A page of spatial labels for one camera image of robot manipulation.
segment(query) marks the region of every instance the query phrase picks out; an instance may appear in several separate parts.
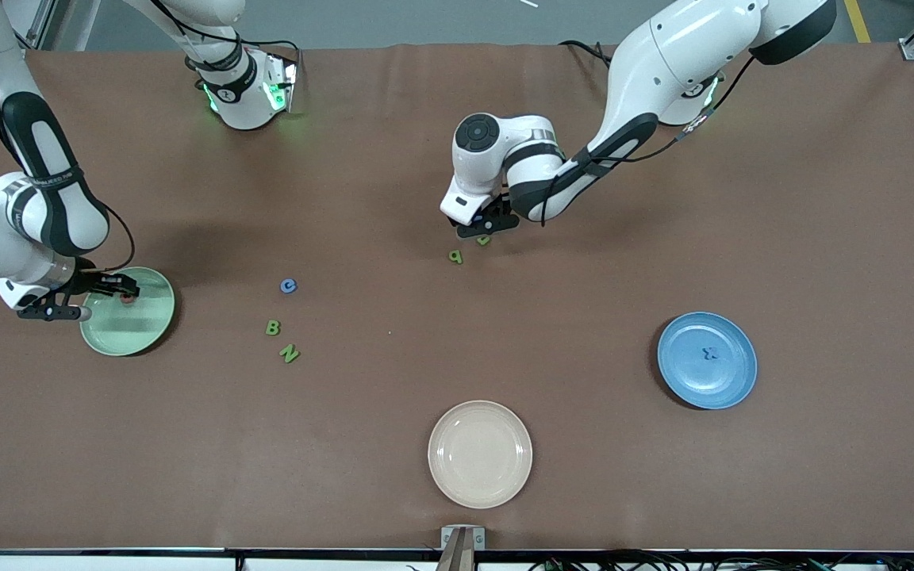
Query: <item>plate rim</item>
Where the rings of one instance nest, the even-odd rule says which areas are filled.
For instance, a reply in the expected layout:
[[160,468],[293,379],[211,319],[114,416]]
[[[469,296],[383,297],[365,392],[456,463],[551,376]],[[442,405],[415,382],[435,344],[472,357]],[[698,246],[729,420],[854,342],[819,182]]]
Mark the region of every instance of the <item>plate rim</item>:
[[[458,500],[457,498],[454,498],[453,496],[451,496],[449,494],[449,492],[447,492],[442,487],[442,485],[440,485],[439,474],[436,473],[434,463],[432,463],[432,456],[434,456],[434,454],[432,454],[432,452],[434,451],[434,449],[432,449],[432,442],[435,442],[436,438],[438,438],[438,437],[436,437],[436,435],[439,434],[439,431],[441,430],[441,427],[443,426],[443,420],[446,420],[447,417],[452,415],[452,413],[454,411],[457,411],[458,408],[469,408],[469,406],[475,405],[475,404],[493,406],[493,408],[498,408],[498,409],[500,409],[501,412],[505,413],[506,415],[509,415],[510,418],[517,420],[517,426],[521,430],[523,430],[524,436],[527,439],[527,446],[526,446],[527,467],[525,469],[524,480],[517,486],[516,490],[511,492],[509,498],[505,498],[501,502],[486,505],[486,506],[468,505],[468,503],[462,502],[462,501]],[[438,420],[436,420],[436,425],[434,427],[432,427],[432,433],[429,433],[429,435],[428,435],[427,462],[428,462],[428,471],[432,475],[432,483],[436,484],[436,488],[439,489],[440,492],[443,492],[443,495],[446,496],[448,499],[450,499],[450,501],[454,502],[455,504],[457,504],[459,506],[464,506],[465,508],[469,508],[469,509],[478,509],[478,510],[493,509],[493,508],[500,507],[503,504],[509,502],[510,500],[516,498],[516,496],[518,494],[520,494],[521,490],[523,490],[524,485],[527,484],[527,481],[531,477],[531,469],[534,466],[534,443],[531,442],[531,433],[529,430],[527,430],[527,425],[525,425],[524,421],[517,415],[517,413],[511,411],[511,409],[508,408],[508,406],[504,406],[503,404],[499,404],[498,402],[493,401],[493,400],[485,400],[485,399],[465,400],[464,402],[460,402],[460,404],[455,404],[455,405],[451,406],[446,412],[443,413],[442,416],[440,416],[440,418]]]
[[[157,336],[153,337],[153,339],[150,339],[150,343],[146,344],[146,347],[141,348],[141,350],[134,351],[134,353],[115,353],[115,351],[104,351],[101,348],[96,347],[94,345],[94,343],[91,343],[90,339],[87,338],[87,329],[90,328],[90,321],[92,319],[94,319],[94,316],[91,315],[91,318],[88,319],[87,321],[81,321],[80,325],[79,325],[79,332],[80,332],[80,336],[83,337],[83,342],[86,343],[86,345],[88,347],[92,348],[92,350],[97,351],[99,354],[105,355],[105,357],[129,357],[131,354],[143,353],[143,351],[146,351],[146,350],[148,350],[148,348],[152,347],[153,343],[157,343],[157,339],[160,339],[160,337],[164,336],[164,332],[167,331],[168,326],[171,325],[171,321],[173,321],[175,318],[175,309],[178,307],[178,302],[175,300],[175,288],[174,288],[174,286],[171,285],[171,281],[168,281],[168,279],[166,278],[166,276],[164,276],[164,274],[162,274],[162,272],[153,270],[152,267],[146,267],[146,266],[125,267],[125,268],[122,268],[122,270],[116,270],[113,273],[122,274],[123,271],[130,271],[130,270],[146,270],[146,271],[152,272],[153,274],[159,276],[160,278],[162,278],[164,280],[164,285],[167,286],[168,292],[171,292],[171,315],[167,316],[167,324],[164,325],[164,329],[162,329],[162,331],[160,333],[157,333]],[[80,304],[80,307],[86,307],[87,300],[90,300],[90,296],[92,296],[92,295],[94,295],[94,293],[88,293],[87,296],[84,297],[83,303]]]
[[[670,380],[670,377],[665,375],[665,369],[666,369],[665,368],[665,353],[667,351],[667,348],[665,347],[665,343],[666,343],[665,335],[668,332],[670,332],[670,330],[672,329],[672,326],[674,326],[677,322],[679,322],[683,319],[693,318],[695,316],[708,316],[708,317],[711,317],[712,320],[717,319],[717,320],[727,323],[728,325],[732,326],[733,328],[736,329],[736,331],[738,331],[740,333],[741,340],[745,339],[746,347],[750,348],[752,380],[750,382],[750,385],[746,387],[746,390],[744,390],[742,393],[736,395],[735,401],[732,402],[731,404],[729,404],[729,402],[726,402],[726,404],[708,405],[708,404],[700,404],[700,402],[695,402],[692,399],[689,399],[688,397],[686,397],[686,395],[681,394],[678,390],[678,383],[674,383],[674,381]],[[718,330],[719,334],[722,334],[721,328],[716,328],[716,329]],[[713,313],[710,311],[690,311],[689,313],[683,313],[682,315],[679,315],[675,319],[672,319],[672,321],[668,322],[668,325],[665,325],[665,328],[661,331],[661,335],[658,336],[658,372],[661,374],[661,378],[665,381],[665,384],[668,385],[668,388],[670,388],[672,390],[672,393],[674,393],[676,395],[676,397],[682,398],[683,401],[688,402],[688,404],[692,404],[693,406],[697,406],[697,408],[706,409],[706,411],[722,411],[722,409],[732,408],[732,406],[736,406],[737,404],[740,404],[740,402],[743,402],[744,400],[746,400],[746,398],[750,396],[750,393],[752,393],[752,390],[754,390],[754,386],[755,386],[755,384],[757,384],[757,376],[758,376],[758,372],[759,372],[757,350],[755,350],[754,341],[752,341],[750,339],[750,336],[747,335],[747,333],[745,331],[743,331],[743,328],[740,328],[739,325],[736,325],[735,322],[732,321],[732,319],[729,319],[727,317],[724,317],[722,315],[719,315],[717,313]]]

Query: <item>brown table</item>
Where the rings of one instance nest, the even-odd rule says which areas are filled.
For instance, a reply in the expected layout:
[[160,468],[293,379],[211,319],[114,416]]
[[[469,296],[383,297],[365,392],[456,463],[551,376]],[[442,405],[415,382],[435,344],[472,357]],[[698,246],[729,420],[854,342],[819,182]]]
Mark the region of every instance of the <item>brown table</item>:
[[[914,549],[914,62],[892,44],[751,68],[671,152],[460,266],[436,210],[454,127],[543,113],[577,151],[597,61],[313,52],[308,115],[242,133],[180,54],[29,60],[181,308],[162,346],[105,358],[0,302],[0,546],[420,546],[478,523],[493,548]],[[92,257],[125,250],[116,230]],[[735,408],[685,408],[653,370],[693,310],[754,340]],[[482,512],[425,462],[475,398],[536,446],[523,492]]]

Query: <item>yellow line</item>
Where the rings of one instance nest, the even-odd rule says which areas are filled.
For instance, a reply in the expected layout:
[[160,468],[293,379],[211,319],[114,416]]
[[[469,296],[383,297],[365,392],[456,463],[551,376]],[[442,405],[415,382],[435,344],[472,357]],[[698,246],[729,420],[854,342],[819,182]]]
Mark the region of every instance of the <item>yellow line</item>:
[[848,10],[848,18],[852,21],[852,29],[855,30],[855,39],[860,44],[869,44],[870,32],[866,29],[866,22],[862,19],[859,3],[856,0],[845,0],[845,8]]

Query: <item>table surface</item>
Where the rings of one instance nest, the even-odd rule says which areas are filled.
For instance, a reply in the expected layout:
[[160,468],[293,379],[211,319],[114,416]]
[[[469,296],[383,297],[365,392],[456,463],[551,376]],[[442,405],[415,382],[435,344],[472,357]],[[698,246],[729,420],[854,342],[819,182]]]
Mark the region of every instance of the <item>table surface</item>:
[[[106,358],[0,302],[0,546],[432,546],[477,523],[498,549],[914,549],[914,62],[893,44],[755,65],[671,152],[485,248],[436,210],[454,127],[542,113],[577,151],[595,60],[312,52],[305,115],[256,132],[207,111],[179,54],[29,60],[180,312],[155,350]],[[91,257],[125,250],[116,228]],[[727,411],[654,369],[695,310],[757,347]],[[517,412],[536,451],[492,510],[425,461],[470,399]]]

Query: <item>green plate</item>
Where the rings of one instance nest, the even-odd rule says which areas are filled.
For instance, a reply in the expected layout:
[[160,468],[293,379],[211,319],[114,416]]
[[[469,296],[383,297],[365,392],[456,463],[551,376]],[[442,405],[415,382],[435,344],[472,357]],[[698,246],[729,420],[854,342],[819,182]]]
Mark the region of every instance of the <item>green plate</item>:
[[139,297],[124,304],[118,296],[90,293],[83,301],[91,311],[90,319],[79,325],[86,344],[109,357],[145,351],[175,317],[175,291],[162,274],[148,267],[127,267],[117,273],[135,279]]

